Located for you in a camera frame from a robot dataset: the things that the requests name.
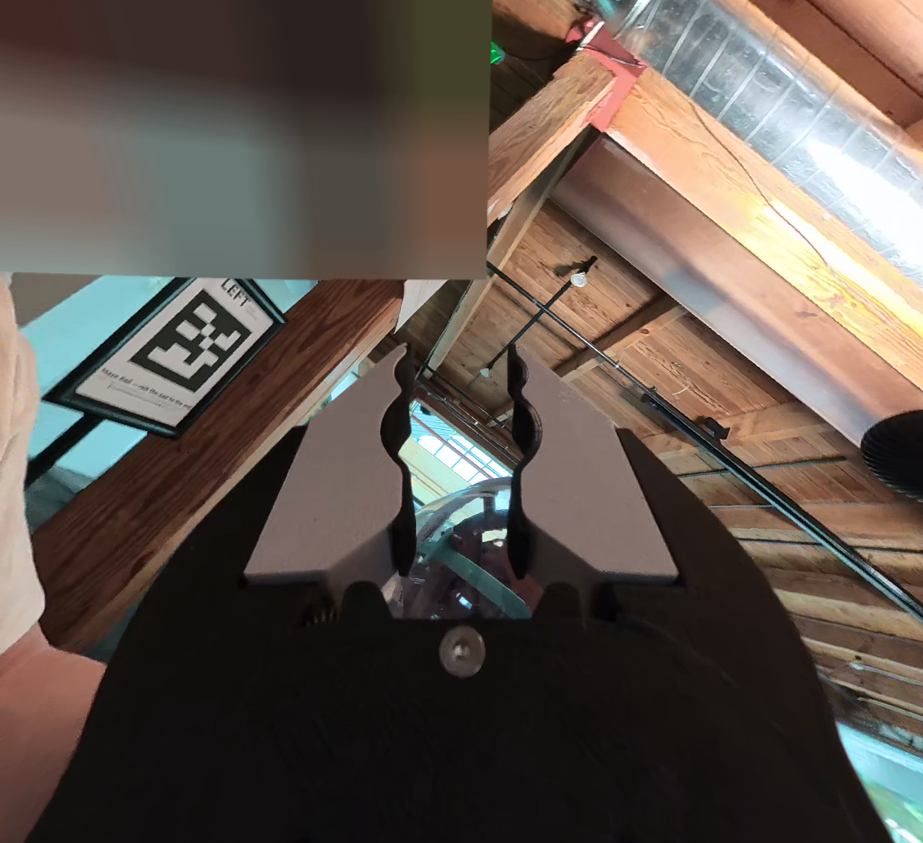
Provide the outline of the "person's left forearm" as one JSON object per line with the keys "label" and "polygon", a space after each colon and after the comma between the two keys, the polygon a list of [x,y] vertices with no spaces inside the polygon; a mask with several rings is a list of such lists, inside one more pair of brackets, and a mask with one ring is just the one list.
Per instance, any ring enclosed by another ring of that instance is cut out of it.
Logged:
{"label": "person's left forearm", "polygon": [[29,836],[73,755],[105,665],[33,625],[1,657],[1,840]]}

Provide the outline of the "white paper notice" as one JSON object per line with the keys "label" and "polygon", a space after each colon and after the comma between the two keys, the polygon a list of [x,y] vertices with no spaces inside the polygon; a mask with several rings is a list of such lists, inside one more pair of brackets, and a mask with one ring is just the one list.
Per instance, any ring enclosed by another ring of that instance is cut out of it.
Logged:
{"label": "white paper notice", "polygon": [[399,316],[395,329],[407,321],[446,283],[446,280],[404,280]]}

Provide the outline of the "black round lamp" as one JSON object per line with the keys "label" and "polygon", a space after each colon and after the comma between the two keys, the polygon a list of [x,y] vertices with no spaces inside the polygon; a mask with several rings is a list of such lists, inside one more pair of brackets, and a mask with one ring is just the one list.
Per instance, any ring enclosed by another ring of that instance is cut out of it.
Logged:
{"label": "black round lamp", "polygon": [[863,434],[860,451],[871,473],[885,486],[922,502],[922,410],[877,422]]}

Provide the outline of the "black sign stand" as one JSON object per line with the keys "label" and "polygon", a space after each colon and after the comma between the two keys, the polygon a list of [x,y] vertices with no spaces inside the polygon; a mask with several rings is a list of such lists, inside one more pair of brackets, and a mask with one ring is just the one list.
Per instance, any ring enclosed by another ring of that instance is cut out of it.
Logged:
{"label": "black sign stand", "polygon": [[75,421],[40,453],[29,459],[25,477],[25,489],[29,489],[37,480],[47,474],[63,456],[81,443],[101,422],[101,417],[83,414],[78,421]]}

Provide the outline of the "clear maze ball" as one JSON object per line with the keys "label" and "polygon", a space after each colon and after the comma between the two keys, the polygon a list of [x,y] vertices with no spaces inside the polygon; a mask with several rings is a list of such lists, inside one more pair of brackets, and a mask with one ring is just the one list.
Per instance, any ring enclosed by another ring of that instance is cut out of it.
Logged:
{"label": "clear maze ball", "polygon": [[528,619],[543,591],[514,574],[507,551],[510,477],[488,479],[421,507],[409,572],[383,588],[393,618]]}

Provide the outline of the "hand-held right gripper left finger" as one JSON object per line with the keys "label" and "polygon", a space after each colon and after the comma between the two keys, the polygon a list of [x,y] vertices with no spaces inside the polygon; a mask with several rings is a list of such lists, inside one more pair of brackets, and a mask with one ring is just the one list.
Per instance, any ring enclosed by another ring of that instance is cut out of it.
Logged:
{"label": "hand-held right gripper left finger", "polygon": [[250,585],[316,583],[339,601],[353,583],[383,587],[416,557],[412,352],[399,345],[306,427],[244,576]]}

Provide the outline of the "rectangular metal air duct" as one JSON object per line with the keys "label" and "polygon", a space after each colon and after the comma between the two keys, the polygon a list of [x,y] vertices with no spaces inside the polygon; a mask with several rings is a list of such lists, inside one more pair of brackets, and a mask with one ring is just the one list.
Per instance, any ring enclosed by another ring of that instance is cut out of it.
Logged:
{"label": "rectangular metal air duct", "polygon": [[852,443],[922,408],[919,388],[609,137],[552,198]]}

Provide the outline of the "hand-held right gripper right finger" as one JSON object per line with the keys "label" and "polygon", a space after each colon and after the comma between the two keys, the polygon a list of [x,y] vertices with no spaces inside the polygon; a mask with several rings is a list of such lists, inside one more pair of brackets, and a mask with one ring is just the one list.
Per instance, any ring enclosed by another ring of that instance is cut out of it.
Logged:
{"label": "hand-held right gripper right finger", "polygon": [[613,421],[513,345],[507,379],[523,454],[511,483],[507,554],[519,579],[574,587],[676,584],[675,560]]}

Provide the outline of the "black ceiling rail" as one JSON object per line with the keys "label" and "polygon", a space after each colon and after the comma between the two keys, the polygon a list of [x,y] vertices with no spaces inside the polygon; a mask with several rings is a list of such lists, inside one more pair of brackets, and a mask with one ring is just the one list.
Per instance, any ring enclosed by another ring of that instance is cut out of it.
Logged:
{"label": "black ceiling rail", "polygon": [[591,354],[600,357],[605,364],[614,368],[624,376],[632,385],[639,389],[644,403],[652,406],[652,408],[663,416],[672,427],[684,434],[696,446],[700,447],[711,457],[719,461],[723,467],[734,477],[739,479],[739,481],[743,482],[751,490],[763,497],[772,508],[778,510],[778,512],[791,523],[806,532],[822,547],[832,553],[837,560],[844,563],[852,572],[858,574],[862,580],[892,601],[896,606],[906,612],[906,614],[917,620],[922,619],[921,602],[918,601],[914,595],[862,556],[857,549],[848,545],[847,542],[838,537],[828,526],[825,526],[821,521],[807,512],[787,494],[780,491],[778,487],[764,478],[757,470],[733,455],[728,448],[722,445],[720,438],[714,434],[706,433],[688,416],[675,409],[675,407],[663,398],[659,392],[645,386],[638,378],[631,375],[626,368],[621,367],[616,360],[605,354],[603,350],[591,343],[590,340],[586,339],[563,318],[555,314],[550,306],[541,303],[539,299],[527,292],[505,272],[502,272],[502,270],[490,263],[487,264],[487,270],[491,277],[500,278],[503,283],[509,285],[510,288],[535,305],[541,314],[554,320],[562,329],[565,329],[569,334],[583,343]]}

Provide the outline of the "black track light bar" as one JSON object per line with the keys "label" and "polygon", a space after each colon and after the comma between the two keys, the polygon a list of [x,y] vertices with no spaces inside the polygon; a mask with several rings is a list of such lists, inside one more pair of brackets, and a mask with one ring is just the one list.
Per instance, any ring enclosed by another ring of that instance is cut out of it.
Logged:
{"label": "black track light bar", "polygon": [[551,306],[559,301],[560,298],[565,295],[571,288],[580,288],[586,286],[588,273],[592,270],[597,260],[597,256],[591,256],[588,260],[584,260],[582,263],[573,264],[569,268],[570,274],[568,275],[566,282],[560,286],[558,291],[556,291],[555,294],[548,299],[548,301],[538,307],[536,314],[533,315],[528,320],[528,322],[513,336],[513,338],[504,344],[501,350],[497,352],[496,355],[479,370],[479,375],[482,377],[489,377],[492,369],[498,363],[502,355],[507,352],[514,343],[520,341],[525,336],[525,333],[539,322],[542,315],[545,314],[546,309],[550,309]]}

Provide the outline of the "framed marker sign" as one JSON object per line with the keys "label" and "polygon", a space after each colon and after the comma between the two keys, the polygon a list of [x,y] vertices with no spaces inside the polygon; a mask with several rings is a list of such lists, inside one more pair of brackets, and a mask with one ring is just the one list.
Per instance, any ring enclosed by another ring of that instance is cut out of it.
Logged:
{"label": "framed marker sign", "polygon": [[178,438],[285,322],[254,280],[175,277],[42,399]]}

